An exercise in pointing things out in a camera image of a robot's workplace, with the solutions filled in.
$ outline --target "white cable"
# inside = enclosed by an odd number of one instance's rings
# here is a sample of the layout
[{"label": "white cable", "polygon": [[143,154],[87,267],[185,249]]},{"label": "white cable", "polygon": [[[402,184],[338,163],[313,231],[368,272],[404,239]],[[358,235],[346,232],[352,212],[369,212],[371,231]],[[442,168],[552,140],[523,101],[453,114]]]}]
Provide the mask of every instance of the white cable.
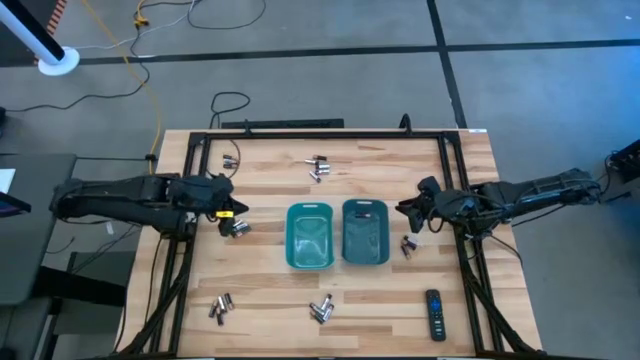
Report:
[{"label": "white cable", "polygon": [[[184,19],[187,17],[187,15],[189,15],[189,13],[191,12],[191,10],[193,10],[193,7],[195,6],[195,3],[196,3],[196,0],[191,0],[191,5],[189,6],[189,10],[187,10],[187,12],[186,12],[184,15],[182,15],[180,18],[178,18],[176,21],[174,21],[174,22],[172,22],[172,23],[169,23],[169,24],[165,24],[165,25],[157,26],[157,27],[151,28],[151,29],[149,29],[149,30],[145,30],[145,31],[143,31],[143,32],[141,32],[141,33],[140,33],[140,37],[143,37],[144,35],[146,35],[146,34],[148,34],[148,33],[151,33],[151,32],[154,32],[154,31],[156,31],[156,30],[160,30],[160,29],[164,29],[164,28],[168,28],[168,27],[171,27],[171,26],[173,26],[173,25],[176,25],[176,24],[177,24],[177,23],[179,23],[180,21],[184,20]],[[136,39],[135,37],[132,37],[132,38],[130,38],[130,39],[122,40],[122,41],[120,41],[120,42],[119,42],[119,43],[117,43],[117,44],[109,45],[109,46],[86,45],[86,46],[73,46],[73,48],[74,48],[74,49],[76,49],[76,50],[84,50],[84,49],[102,49],[102,50],[111,50],[111,49],[115,49],[116,47],[118,47],[118,46],[120,46],[120,45],[126,44],[126,43],[128,43],[128,42],[132,42],[132,41],[134,41],[135,39]]]}]

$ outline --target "dark green plastic bin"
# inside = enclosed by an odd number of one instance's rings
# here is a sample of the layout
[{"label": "dark green plastic bin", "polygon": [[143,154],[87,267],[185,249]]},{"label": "dark green plastic bin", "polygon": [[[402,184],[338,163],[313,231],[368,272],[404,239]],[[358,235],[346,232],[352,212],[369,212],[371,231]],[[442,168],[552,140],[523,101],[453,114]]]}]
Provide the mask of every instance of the dark green plastic bin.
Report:
[{"label": "dark green plastic bin", "polygon": [[353,264],[389,260],[389,210],[380,200],[353,199],[342,205],[342,257]]},{"label": "dark green plastic bin", "polygon": [[324,203],[295,204],[287,211],[287,263],[296,269],[321,270],[333,257],[333,209]]}]

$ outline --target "table leg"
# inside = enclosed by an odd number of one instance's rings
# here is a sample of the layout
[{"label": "table leg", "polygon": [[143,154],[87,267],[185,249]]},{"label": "table leg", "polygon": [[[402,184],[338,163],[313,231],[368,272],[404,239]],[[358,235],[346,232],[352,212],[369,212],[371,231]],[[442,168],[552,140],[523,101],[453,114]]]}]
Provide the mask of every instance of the table leg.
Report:
[{"label": "table leg", "polygon": [[94,304],[124,306],[127,288],[66,271],[40,266],[34,296],[75,299]]}]

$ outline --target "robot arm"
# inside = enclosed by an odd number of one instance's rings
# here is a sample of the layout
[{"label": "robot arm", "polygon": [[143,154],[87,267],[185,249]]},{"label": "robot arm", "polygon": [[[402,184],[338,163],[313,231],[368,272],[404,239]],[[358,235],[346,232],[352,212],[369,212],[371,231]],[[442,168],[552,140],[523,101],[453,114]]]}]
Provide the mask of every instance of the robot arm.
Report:
[{"label": "robot arm", "polygon": [[167,236],[183,236],[200,214],[218,217],[222,236],[233,233],[235,214],[249,210],[231,198],[231,180],[178,174],[143,175],[118,181],[69,179],[56,187],[49,209],[59,219],[99,215],[153,226]]},{"label": "robot arm", "polygon": [[424,221],[441,218],[466,226],[469,235],[482,236],[500,223],[553,205],[590,205],[598,201],[600,185],[579,169],[532,181],[505,181],[471,186],[469,191],[441,191],[434,177],[418,184],[420,195],[401,201],[396,210],[409,217],[411,231]]}]

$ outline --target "gray desk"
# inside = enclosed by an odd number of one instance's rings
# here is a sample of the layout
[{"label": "gray desk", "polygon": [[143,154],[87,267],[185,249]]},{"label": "gray desk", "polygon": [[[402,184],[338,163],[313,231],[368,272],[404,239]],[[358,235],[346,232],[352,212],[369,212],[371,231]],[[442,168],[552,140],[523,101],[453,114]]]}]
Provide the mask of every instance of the gray desk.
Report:
[{"label": "gray desk", "polygon": [[71,177],[75,162],[75,155],[0,156],[0,168],[16,169],[9,195],[31,204],[29,214],[0,219],[0,305],[31,295],[55,225],[53,189]]}]

